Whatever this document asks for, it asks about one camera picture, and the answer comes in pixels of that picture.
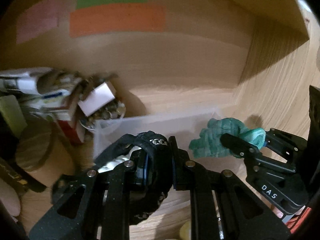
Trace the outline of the person's hand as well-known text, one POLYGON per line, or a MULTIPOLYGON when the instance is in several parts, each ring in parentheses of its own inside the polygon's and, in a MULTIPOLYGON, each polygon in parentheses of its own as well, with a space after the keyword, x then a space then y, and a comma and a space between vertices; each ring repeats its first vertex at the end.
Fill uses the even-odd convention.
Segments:
POLYGON ((20 215, 20 199, 16 191, 3 179, 0 180, 0 198, 4 207, 11 216, 18 217, 20 215))

